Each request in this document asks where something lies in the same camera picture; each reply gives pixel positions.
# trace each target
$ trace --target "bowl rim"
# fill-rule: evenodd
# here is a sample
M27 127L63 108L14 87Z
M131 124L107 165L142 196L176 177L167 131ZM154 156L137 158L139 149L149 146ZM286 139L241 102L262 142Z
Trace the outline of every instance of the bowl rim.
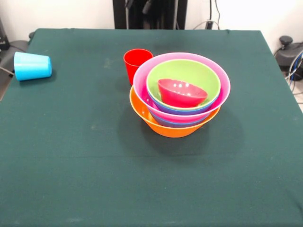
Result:
M144 118L143 116L141 116L141 114L138 113L138 111L136 110L136 108L135 108L134 105L133 105L133 102L132 102L132 93L133 93L133 92L134 92L134 94L138 97L137 93L136 93L135 90L134 90L134 86L131 87L131 90L130 90L130 92L129 92L129 101L130 101L130 103L131 103L131 106L132 106L133 110L136 112L136 114L137 114L139 117L141 117L145 122L148 122L148 123L150 123L150 124L152 124L152 125L155 125L155 126L158 126L158 127L161 127L161 128L165 128L165 129L186 130L186 129L192 129L192 128L196 128L196 127L202 126L202 125L206 124L207 122L209 122L211 119L213 119L213 118L218 114L218 112L219 112L219 110L220 110L220 108L221 108L221 107L219 106L219 107L216 108L215 110L211 111L211 112L213 112L214 114L211 116L212 113L210 112L210 114L209 114L201 123L199 123L199 124L196 124L196 125L193 125L193 126L189 126L189 127L183 127L183 128L172 128L172 127L167 127L167 126L163 126L163 125L160 125L160 124L156 124L156 123L151 122L150 120Z
M220 66L220 65L218 65L216 62L214 62L213 60L211 60L211 59L209 59L209 58L207 58L207 57L204 57L204 56L201 56L201 55L199 55L199 54L195 54L195 53L188 53L188 52L170 52L170 53L163 53L163 54L160 54L160 55L157 55L157 56L155 56L155 57L153 57L153 58L151 58L151 59L149 59L149 60L147 60L146 62L144 62L140 67L144 67L145 65L147 65L147 64L149 64L149 61L153 61L153 60L155 60L155 59L157 59L157 58L159 58L159 57L163 57L163 55L168 55L168 56L170 56L170 55L179 55L179 54L184 54L184 55L191 55L191 56L197 56L197 57L199 57L199 58L204 58L205 60L208 60L208 61L210 61L210 62L212 62L213 64L215 64L216 66L218 66L218 68L220 69L220 70L222 70L222 72L223 72L223 74L224 74L224 76L226 77L226 79L228 80L228 86L227 86L227 94L226 94L226 97L220 102L220 105L218 105L216 108L211 108L210 110L208 110L208 111L206 111L206 112L203 112L203 113L198 113L198 114L193 114L193 115L176 115L176 114L169 114L169 113L165 113L165 112L162 112L161 110L158 110L158 109L156 109L156 108L154 108L153 106L151 106L151 105L149 105L149 104L147 104L140 96L139 96L139 93L136 91L136 89L134 88L134 91L135 91L135 93L137 94L137 96L138 96L138 98L141 100L141 102L143 102L146 106L149 106L149 108L151 108L154 112L156 112L156 113L160 113L160 114L165 114L165 115L167 115L167 116L169 116L169 117L177 117L177 118L189 118L189 117L199 117L199 116L202 116L203 114L207 114L207 113L210 113L211 111L214 111L215 109L217 109L217 108L219 108L221 105L223 105L224 103L225 103L225 101L227 100L227 98L228 98L228 96L229 96L229 94L230 94L230 92L231 92L231 82L230 82L230 79L229 79L229 77L228 77L228 75L227 75L227 73L224 71L224 69ZM135 73L135 75L134 75L134 84L135 84L135 81L137 80L137 78L138 78L138 72L140 71L140 67L139 67L139 69L136 71L136 73Z
M194 63L198 63L198 64L200 64L200 65L202 65L202 66L208 68L210 71L212 71L212 73L214 74L214 77L215 77L216 81L217 81L218 84L219 84L219 89L217 90L217 92L215 93L214 97L213 97L211 100L209 100L208 102L206 102L206 103L204 103L204 104L202 104L202 105L198 105L198 106L195 106L195 107L183 108L183 107L177 107L177 106L168 105L168 104L162 102L161 100L159 100L158 98L156 98L156 97L154 96L154 94L151 92L151 90L150 90L150 88L149 88L149 86L148 86L148 78L150 77L151 73L152 73L158 66L160 66L160 65L163 65L163 64L165 64L165 63L167 63L167 62L170 62L170 61L179 61L179 60L182 60L182 61L191 61L191 62L194 62ZM148 73L148 75L147 75L147 77L146 77L145 83L146 83L146 89L147 89L149 95L152 96L153 99L156 100L159 104L161 104L162 106L165 106L165 107L167 107L167 108L169 108L169 109L179 110L179 111L184 111L184 112L192 111L192 110L204 109L204 108L210 106L210 105L218 98L218 96L219 96L219 94L220 94L220 91L221 91L221 81L220 81L218 75L215 73L215 71L213 71L212 68L210 68L209 66L207 66L207 65L205 65L205 64L203 64L203 63L201 63L201 62L195 61L195 60L191 60L191 59L171 59L171 60L163 61L163 62L161 62L160 64L157 64L157 65L154 66L154 67L150 70L150 72Z

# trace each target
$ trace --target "black stand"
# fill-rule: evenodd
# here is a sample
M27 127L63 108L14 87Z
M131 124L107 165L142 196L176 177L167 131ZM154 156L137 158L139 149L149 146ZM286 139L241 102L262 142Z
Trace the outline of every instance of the black stand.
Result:
M26 52L27 41L14 41L9 43L0 19L0 66L13 72L15 52ZM0 101L3 99L11 81L12 75L0 69Z

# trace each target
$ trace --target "pink bowl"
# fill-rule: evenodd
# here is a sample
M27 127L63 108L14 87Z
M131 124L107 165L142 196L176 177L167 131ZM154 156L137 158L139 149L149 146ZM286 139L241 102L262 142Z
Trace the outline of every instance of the pink bowl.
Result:
M207 112L195 115L174 115L160 111L153 103L146 89L147 75L156 65L172 59L190 59L198 61L210 67L218 75L221 82L220 94ZM199 121L206 117L211 111L219 108L226 101L231 90L231 84L226 72L214 61L193 53L175 52L158 55L143 63L135 73L134 90L140 100L146 104L149 111L154 115L170 122L188 123Z
M176 79L159 79L162 102L176 107L195 107L207 98L207 92L193 84Z

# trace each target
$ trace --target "orange bowl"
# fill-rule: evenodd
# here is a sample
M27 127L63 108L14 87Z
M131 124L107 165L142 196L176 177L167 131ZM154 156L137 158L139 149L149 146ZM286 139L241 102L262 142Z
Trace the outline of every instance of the orange bowl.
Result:
M171 138L188 136L189 134L193 133L198 128L200 128L202 125L213 119L220 110L220 108L215 109L210 113L210 115L204 121L202 121L197 125L186 127L186 128L170 128L170 127L159 125L156 122L156 120L152 117L152 115L148 111L146 105L143 102L141 102L141 100L136 95L134 91L134 87L131 88L131 91L129 93L129 100L131 102L134 111L150 126L151 129L153 129L156 133L162 136L171 137Z

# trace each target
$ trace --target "red bowl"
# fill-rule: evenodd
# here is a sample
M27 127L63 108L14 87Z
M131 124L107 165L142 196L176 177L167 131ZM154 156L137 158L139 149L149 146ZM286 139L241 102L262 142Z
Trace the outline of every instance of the red bowl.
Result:
M162 102L176 107L195 107L208 96L203 89L176 79L159 79L158 86Z

